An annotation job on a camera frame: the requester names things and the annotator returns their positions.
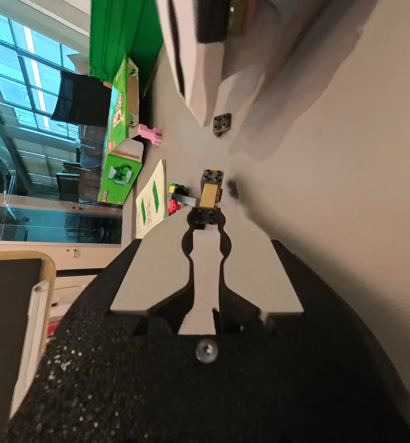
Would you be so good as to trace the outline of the dark office chair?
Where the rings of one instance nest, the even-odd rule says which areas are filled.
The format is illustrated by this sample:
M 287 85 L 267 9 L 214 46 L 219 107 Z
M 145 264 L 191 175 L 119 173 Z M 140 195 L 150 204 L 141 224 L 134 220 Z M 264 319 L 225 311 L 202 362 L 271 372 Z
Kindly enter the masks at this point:
M 103 127 L 79 127 L 78 160 L 64 162 L 61 172 L 56 174 L 61 201 L 97 204 L 105 135 L 106 129 Z

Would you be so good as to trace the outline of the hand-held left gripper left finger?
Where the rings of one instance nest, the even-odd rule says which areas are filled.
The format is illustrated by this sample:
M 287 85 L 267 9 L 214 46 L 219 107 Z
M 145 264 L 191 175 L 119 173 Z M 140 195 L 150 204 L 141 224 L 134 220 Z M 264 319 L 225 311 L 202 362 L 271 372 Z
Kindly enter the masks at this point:
M 185 207 L 144 236 L 111 312 L 162 318 L 174 334 L 180 332 L 195 298 L 190 215 L 191 207 Z

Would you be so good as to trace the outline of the dark grey and tan brick assembly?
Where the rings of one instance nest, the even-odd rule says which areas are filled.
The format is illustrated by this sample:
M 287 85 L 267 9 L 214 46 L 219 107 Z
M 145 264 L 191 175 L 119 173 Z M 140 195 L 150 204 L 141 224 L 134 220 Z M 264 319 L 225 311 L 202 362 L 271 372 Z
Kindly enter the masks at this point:
M 201 178 L 201 196 L 188 204 L 190 225 L 196 230 L 218 226 L 221 211 L 219 208 L 222 197 L 224 172 L 219 167 L 205 169 Z

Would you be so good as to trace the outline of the green cardboard toy box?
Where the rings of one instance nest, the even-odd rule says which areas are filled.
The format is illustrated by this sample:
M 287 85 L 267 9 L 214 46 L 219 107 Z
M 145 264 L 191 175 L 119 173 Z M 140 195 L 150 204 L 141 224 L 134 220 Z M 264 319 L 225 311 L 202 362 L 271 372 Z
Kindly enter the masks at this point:
M 125 55 L 111 92 L 98 202 L 122 206 L 142 168 L 139 125 L 139 70 Z

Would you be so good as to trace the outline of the small dark grey brick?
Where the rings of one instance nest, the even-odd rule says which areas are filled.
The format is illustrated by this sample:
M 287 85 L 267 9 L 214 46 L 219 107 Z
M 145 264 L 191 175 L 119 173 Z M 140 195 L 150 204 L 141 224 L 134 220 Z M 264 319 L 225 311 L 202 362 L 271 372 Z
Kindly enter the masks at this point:
M 216 138 L 220 138 L 229 132 L 231 128 L 231 118 L 232 114 L 230 113 L 220 114 L 213 117 L 212 129 Z

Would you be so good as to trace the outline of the black green red brick assembly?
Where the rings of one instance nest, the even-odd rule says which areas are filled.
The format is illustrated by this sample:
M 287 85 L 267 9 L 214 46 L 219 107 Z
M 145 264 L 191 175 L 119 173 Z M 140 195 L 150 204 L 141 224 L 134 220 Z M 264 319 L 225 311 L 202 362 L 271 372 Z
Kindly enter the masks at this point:
M 200 199 L 189 196 L 188 188 L 177 183 L 172 183 L 168 186 L 167 198 L 169 203 L 167 208 L 168 216 L 173 215 L 182 209 L 183 206 L 200 206 Z

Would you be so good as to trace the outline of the pink brick figure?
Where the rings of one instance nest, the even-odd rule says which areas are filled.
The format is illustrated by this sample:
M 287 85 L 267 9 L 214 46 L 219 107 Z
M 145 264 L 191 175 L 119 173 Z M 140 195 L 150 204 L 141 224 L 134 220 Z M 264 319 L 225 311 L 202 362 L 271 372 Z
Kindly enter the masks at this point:
M 162 143 L 162 132 L 157 128 L 149 128 L 146 125 L 138 125 L 138 135 L 149 140 L 152 144 L 160 146 Z

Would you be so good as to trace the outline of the wood-framed black board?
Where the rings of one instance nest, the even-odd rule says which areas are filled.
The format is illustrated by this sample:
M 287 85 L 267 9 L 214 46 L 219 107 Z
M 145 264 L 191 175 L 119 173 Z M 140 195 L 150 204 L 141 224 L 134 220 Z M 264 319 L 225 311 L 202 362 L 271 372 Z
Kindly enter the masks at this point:
M 42 252 L 0 251 L 0 428 L 36 376 L 56 274 L 53 260 Z

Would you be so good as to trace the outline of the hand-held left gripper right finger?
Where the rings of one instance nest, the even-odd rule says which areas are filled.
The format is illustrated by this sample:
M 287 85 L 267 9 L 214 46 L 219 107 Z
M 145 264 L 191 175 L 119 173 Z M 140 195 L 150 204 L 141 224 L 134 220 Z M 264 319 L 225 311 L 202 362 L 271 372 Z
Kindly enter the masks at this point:
M 242 329 L 282 316 L 304 313 L 292 282 L 269 236 L 234 210 L 218 210 L 220 252 L 216 331 Z

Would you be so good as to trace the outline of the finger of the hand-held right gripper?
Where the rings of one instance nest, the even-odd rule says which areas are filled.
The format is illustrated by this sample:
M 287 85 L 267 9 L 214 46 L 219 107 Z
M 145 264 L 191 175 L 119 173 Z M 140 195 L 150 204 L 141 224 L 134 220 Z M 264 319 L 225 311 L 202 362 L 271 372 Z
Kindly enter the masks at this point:
M 262 84 L 327 5 L 324 0 L 230 1 L 226 86 L 254 90 Z
M 199 43 L 196 0 L 157 0 L 163 43 L 178 94 L 197 120 L 210 125 L 221 83 L 224 41 Z

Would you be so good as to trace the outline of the brick instruction booklet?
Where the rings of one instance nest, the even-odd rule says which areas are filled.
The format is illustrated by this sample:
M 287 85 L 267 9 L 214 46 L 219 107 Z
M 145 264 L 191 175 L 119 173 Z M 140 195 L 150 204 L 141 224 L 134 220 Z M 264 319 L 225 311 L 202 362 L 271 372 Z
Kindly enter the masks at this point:
M 136 197 L 136 238 L 143 237 L 165 218 L 166 207 L 165 160 L 161 159 L 152 176 Z

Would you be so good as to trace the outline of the black monitor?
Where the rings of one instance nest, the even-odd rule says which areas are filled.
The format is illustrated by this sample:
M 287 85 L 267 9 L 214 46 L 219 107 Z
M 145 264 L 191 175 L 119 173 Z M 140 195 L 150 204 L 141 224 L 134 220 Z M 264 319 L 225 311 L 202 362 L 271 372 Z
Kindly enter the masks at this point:
M 51 120 L 106 128 L 112 89 L 99 79 L 60 72 L 60 88 Z

